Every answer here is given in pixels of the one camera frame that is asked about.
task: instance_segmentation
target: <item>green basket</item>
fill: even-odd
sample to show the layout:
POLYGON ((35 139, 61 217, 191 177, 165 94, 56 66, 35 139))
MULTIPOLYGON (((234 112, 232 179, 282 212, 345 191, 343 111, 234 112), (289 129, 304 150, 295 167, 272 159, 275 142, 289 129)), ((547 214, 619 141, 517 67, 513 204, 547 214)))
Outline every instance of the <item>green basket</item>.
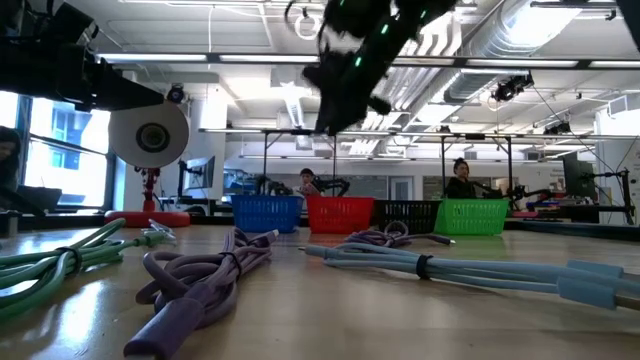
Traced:
POLYGON ((435 232, 443 235, 500 235, 509 200, 444 199, 435 232))

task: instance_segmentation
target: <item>red base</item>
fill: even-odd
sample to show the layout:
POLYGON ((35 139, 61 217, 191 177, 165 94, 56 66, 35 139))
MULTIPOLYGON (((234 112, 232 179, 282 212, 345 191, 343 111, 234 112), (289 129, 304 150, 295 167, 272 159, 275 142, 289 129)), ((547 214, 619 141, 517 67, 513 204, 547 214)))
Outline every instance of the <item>red base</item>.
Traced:
POLYGON ((125 227, 132 228, 149 227, 149 219, 168 227, 191 225, 191 217, 186 212, 108 211, 104 216, 107 223, 116 219, 125 219, 125 227))

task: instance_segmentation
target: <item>table surface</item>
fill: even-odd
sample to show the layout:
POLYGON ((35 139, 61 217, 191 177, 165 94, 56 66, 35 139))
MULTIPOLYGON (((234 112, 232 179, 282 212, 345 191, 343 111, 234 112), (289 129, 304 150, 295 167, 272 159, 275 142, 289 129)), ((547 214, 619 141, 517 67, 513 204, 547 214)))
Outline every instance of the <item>table surface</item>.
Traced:
MULTIPOLYGON (((230 227, 177 229, 185 254, 217 253, 230 227)), ((91 230, 1 239, 2 255, 69 245, 91 230)), ((130 239, 126 229, 115 239, 130 239)), ((333 246, 343 236, 281 235, 272 262, 246 275, 234 313, 199 330, 175 359, 638 359, 640 313, 608 311, 554 295, 498 291, 377 270, 329 268, 298 246, 333 246)), ((418 240, 409 247, 448 258, 563 265, 570 258, 624 266, 640 274, 634 243, 505 232, 455 237, 456 246, 418 240)), ((135 293, 149 281, 129 248, 121 264, 65 281, 46 305, 0 325, 3 359, 122 359, 126 342, 153 316, 135 293)))

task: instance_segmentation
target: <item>green cable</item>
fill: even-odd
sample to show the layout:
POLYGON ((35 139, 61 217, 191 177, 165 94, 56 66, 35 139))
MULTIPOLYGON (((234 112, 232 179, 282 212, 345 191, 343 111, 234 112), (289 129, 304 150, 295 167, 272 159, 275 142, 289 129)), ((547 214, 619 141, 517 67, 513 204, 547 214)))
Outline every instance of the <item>green cable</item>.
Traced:
MULTIPOLYGON (((147 231, 143 236, 130 241, 106 240, 124 224, 124 219, 114 220, 69 246, 81 254, 81 269, 120 262, 123 258, 120 252, 132 246, 154 247, 171 242, 168 241, 167 233, 162 231, 147 231)), ((74 254, 66 250, 0 257, 0 290, 36 280, 26 290, 0 296, 0 324, 50 299, 60 288, 65 276, 73 273, 75 263, 74 254)))

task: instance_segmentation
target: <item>person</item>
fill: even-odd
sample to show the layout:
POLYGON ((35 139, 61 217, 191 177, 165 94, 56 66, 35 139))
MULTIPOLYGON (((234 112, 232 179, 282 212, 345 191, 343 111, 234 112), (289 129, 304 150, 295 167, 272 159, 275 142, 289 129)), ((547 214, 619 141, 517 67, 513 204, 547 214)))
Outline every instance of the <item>person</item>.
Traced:
POLYGON ((312 184, 314 177, 315 174, 313 173, 313 171, 311 171, 311 169, 304 168, 302 169, 302 171, 300 171, 300 180, 302 182, 300 188, 298 189, 298 192, 300 194, 304 196, 321 195, 320 191, 318 191, 318 189, 316 189, 316 187, 312 184))
POLYGON ((9 209, 11 201, 7 197, 18 187, 20 167, 20 136, 15 130, 0 126, 0 210, 9 209))
POLYGON ((455 177, 449 180, 445 195, 450 199, 475 199, 476 189, 473 182, 469 181, 469 164, 463 158, 458 158, 453 165, 455 177))

